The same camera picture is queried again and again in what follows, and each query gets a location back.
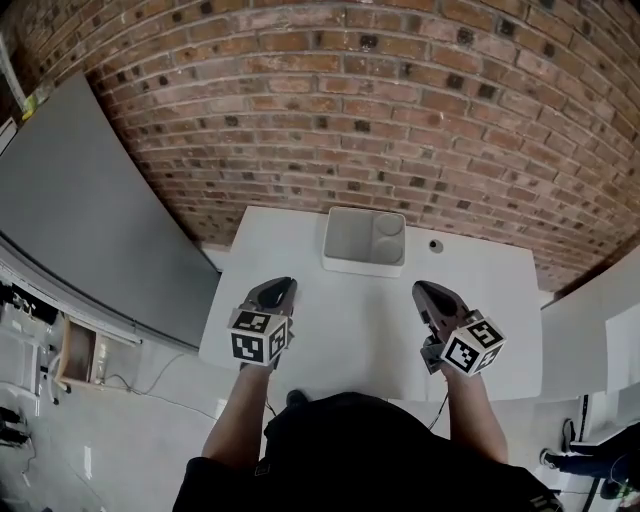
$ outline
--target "gray wall panel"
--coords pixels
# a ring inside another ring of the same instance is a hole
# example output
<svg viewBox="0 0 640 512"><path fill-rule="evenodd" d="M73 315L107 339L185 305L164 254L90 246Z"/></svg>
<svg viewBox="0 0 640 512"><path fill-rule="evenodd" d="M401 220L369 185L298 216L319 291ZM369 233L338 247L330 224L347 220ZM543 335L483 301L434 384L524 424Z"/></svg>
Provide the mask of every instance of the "gray wall panel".
<svg viewBox="0 0 640 512"><path fill-rule="evenodd" d="M93 300L199 346L219 273L144 181L83 75L0 157L0 232Z"/></svg>

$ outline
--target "cable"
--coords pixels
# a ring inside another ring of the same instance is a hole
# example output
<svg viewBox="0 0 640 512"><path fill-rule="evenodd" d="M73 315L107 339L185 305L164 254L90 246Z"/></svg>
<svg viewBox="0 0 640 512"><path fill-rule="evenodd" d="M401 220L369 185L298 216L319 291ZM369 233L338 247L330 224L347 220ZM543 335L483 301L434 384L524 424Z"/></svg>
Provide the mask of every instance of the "cable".
<svg viewBox="0 0 640 512"><path fill-rule="evenodd" d="M26 475L29 472L29 468L31 467L31 461L34 460L36 458L36 443L33 442L33 439L31 439L31 437L29 437L29 441L31 442L31 448L33 448L33 455L31 457L29 457L29 459L27 460L27 467L24 469L24 471L22 471L23 475Z"/></svg>
<svg viewBox="0 0 640 512"><path fill-rule="evenodd" d="M140 393L142 393L143 395L148 395L149 393L151 393L153 391L153 388L156 387L156 384L158 384L158 381L160 380L160 377L162 377L162 375L164 374L164 372L167 371L167 368L169 368L169 366L171 366L171 364L176 360L176 359L180 359L182 356L184 356L184 354L178 354L177 356L175 356L173 359L171 359L171 361L169 361L167 364L164 365L164 368L160 371L160 373L158 374L158 376L156 377L156 380L153 381L153 384L151 384L151 387L149 389L147 389L146 391L140 391Z"/></svg>
<svg viewBox="0 0 640 512"><path fill-rule="evenodd" d="M616 459L616 461L613 463L613 466L611 466L611 469L609 470L609 480L614 481L615 483L617 483L620 487L624 486L625 484L618 482L615 478L613 478L613 468L616 467L616 464L618 462L620 462L620 459L625 458L627 455L629 455L628 453L625 453L624 455L620 455L620 457L618 457Z"/></svg>
<svg viewBox="0 0 640 512"><path fill-rule="evenodd" d="M271 404L269 403L269 398L267 397L266 399L266 403L267 403L267 409L269 409L271 411L271 414L273 414L273 417L275 418L277 416L276 411L273 409L273 407L271 407Z"/></svg>
<svg viewBox="0 0 640 512"><path fill-rule="evenodd" d="M438 414L436 415L435 419L431 422L431 425L427 427L429 430L431 430L440 419L440 415L442 414L442 410L444 409L444 404L447 403L448 399L449 399L449 392L447 391L447 394L445 395L444 400L442 401L442 405L440 406L440 410L438 411Z"/></svg>
<svg viewBox="0 0 640 512"><path fill-rule="evenodd" d="M171 364L176 359L177 359L177 357L174 358L172 361L169 361L169 364ZM127 389L127 392L129 392L129 393L133 393L134 395L138 395L138 396L147 396L149 398L155 398L157 400L162 400L163 402L167 402L168 404L177 405L178 407L182 407L183 409L188 409L190 411L200 413L203 416L206 416L207 418L212 419L213 421L218 421L218 418L215 418L214 416L211 416L211 415L207 414L206 412L201 411L200 409L196 409L194 407L189 407L188 405L184 405L184 404L181 404L179 402L174 402L173 400L169 400L168 398L164 398L162 396L150 395L148 391L145 392L145 393L143 393L142 391L138 391L137 389L131 387L129 385L129 383L126 380L124 380L124 377L122 377L122 375L118 375L117 373L114 373L113 375L109 375L109 377L107 377L105 379L105 382L108 381L111 378L114 378L114 377L118 378L118 379L120 379L122 381L122 383L124 384L125 388ZM156 382L154 382L153 386L155 386L157 384L157 382L158 382L158 379L156 379Z"/></svg>

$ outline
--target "human forearm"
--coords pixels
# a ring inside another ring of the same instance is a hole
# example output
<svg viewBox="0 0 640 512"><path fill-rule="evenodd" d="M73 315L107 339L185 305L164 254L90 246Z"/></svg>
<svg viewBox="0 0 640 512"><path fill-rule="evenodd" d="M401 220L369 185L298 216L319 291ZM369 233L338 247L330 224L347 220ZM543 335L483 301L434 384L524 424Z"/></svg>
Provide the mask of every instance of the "human forearm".
<svg viewBox="0 0 640 512"><path fill-rule="evenodd" d="M270 368L255 365L240 371L227 405L202 449L203 457L235 469L258 463L270 374Z"/></svg>
<svg viewBox="0 0 640 512"><path fill-rule="evenodd" d="M449 385L451 441L497 462L507 463L507 440L491 409L480 375L445 370Z"/></svg>

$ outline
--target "black and white marker cube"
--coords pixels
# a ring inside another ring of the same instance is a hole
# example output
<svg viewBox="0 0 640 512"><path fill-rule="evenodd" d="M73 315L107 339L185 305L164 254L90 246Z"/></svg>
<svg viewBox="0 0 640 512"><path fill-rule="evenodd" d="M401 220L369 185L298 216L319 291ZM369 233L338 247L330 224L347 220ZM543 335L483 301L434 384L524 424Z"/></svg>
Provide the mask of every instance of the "black and white marker cube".
<svg viewBox="0 0 640 512"><path fill-rule="evenodd" d="M483 318L453 331L442 359L460 373L475 375L493 364L505 342L496 325Z"/></svg>
<svg viewBox="0 0 640 512"><path fill-rule="evenodd" d="M234 309L227 329L235 359L268 366L287 346L289 318Z"/></svg>

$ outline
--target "black t-shirt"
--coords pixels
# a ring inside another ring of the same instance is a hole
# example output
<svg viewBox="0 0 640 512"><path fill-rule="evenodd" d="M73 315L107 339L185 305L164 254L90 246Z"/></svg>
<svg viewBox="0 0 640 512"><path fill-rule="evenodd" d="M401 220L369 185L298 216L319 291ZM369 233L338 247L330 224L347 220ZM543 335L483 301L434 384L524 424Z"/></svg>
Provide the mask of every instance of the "black t-shirt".
<svg viewBox="0 0 640 512"><path fill-rule="evenodd" d="M295 496L305 509L326 500L339 505L350 495L360 505L393 495L395 505L402 500L421 510L563 510L527 470L438 437L378 398L343 393L287 408L265 435L265 457L251 471L203 457L189 461L173 511L213 510L212 500L225 502L225 493L274 504Z"/></svg>

